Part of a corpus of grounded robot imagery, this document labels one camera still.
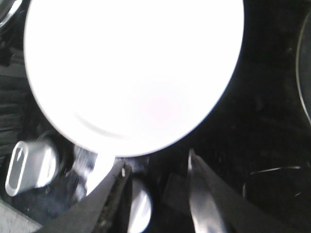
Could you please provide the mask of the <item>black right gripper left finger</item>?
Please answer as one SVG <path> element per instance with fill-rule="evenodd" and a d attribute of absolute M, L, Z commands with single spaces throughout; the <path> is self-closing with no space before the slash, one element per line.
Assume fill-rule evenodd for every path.
<path fill-rule="evenodd" d="M 131 167 L 118 160 L 100 184 L 37 233 L 126 233 L 131 210 Z"/>

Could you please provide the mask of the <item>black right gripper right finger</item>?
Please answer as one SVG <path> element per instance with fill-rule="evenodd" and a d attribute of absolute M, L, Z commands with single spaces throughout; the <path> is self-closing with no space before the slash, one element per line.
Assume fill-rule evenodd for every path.
<path fill-rule="evenodd" d="M 188 192 L 197 233 L 297 232 L 240 196 L 194 149 L 190 149 L 188 155 Z"/>

